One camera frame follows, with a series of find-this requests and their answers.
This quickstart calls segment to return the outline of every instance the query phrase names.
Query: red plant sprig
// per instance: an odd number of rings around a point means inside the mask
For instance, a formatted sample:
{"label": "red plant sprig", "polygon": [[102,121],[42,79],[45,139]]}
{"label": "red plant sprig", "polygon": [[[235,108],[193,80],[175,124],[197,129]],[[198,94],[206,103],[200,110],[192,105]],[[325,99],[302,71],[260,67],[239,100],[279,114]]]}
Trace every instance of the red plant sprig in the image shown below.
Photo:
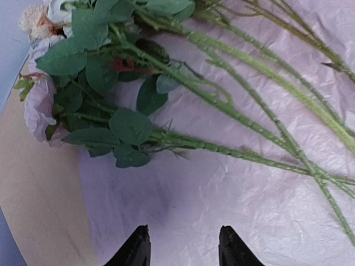
{"label": "red plant sprig", "polygon": [[138,72],[151,74],[151,69],[139,69],[134,66],[134,62],[131,58],[127,59],[127,65],[124,65],[123,59],[121,57],[116,57],[116,61],[109,62],[111,65],[110,70],[116,70],[118,72]]}

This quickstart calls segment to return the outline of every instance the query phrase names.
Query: wrinkled plastic sheet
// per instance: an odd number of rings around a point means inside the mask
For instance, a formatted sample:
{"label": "wrinkled plastic sheet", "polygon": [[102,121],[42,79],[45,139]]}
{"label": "wrinkled plastic sheet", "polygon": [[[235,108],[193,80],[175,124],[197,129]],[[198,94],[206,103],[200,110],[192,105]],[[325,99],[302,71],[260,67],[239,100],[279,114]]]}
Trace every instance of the wrinkled plastic sheet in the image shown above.
{"label": "wrinkled plastic sheet", "polygon": [[[355,3],[352,0],[289,2],[355,69]],[[354,85],[321,65],[328,62],[323,55],[266,19],[234,18],[232,22],[300,71],[348,125],[355,127]],[[196,26],[193,22],[189,27],[258,56],[253,47],[220,28]],[[172,57],[187,61],[195,70],[227,88],[243,114],[277,134],[273,123],[248,94],[225,72],[206,64],[205,57],[191,44],[169,36],[155,39]],[[311,160],[330,173],[355,177],[353,156],[319,118],[257,71],[236,59],[229,57],[228,61],[247,77]],[[119,85],[116,90],[119,104],[134,108],[141,82]],[[294,162],[284,151],[184,88],[171,93],[167,106],[153,119],[158,125],[172,121],[174,130],[220,145],[247,147],[268,158]],[[267,266],[354,265],[354,247],[311,177],[207,151],[188,154],[189,160],[185,160],[171,152],[162,152],[145,167],[122,170],[115,168],[112,155],[90,159],[86,151],[80,153],[88,220],[101,264],[138,225],[148,224],[153,266],[218,265],[218,235],[223,225],[231,225]],[[329,188],[355,230],[353,200],[333,186]]]}

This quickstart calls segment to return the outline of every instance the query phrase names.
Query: pale pink rose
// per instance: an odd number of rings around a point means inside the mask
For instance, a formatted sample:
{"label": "pale pink rose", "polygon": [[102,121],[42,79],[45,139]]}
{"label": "pale pink rose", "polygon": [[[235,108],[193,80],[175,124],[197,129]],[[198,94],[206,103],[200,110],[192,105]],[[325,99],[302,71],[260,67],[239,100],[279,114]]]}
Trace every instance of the pale pink rose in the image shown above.
{"label": "pale pink rose", "polygon": [[[49,76],[35,79],[35,84],[28,93],[25,101],[24,118],[29,132],[39,141],[47,141],[45,130],[49,125],[57,122],[53,119],[52,110],[54,104],[54,94],[57,92],[53,80]],[[51,147],[60,147],[61,139],[69,133],[63,127],[53,134],[49,142]]]}
{"label": "pale pink rose", "polygon": [[43,71],[36,68],[36,60],[41,58],[48,52],[49,48],[55,45],[60,40],[63,40],[64,37],[61,35],[54,35],[49,38],[43,39],[34,48],[29,50],[29,62],[28,62],[28,71],[30,74],[33,73],[44,73]]}

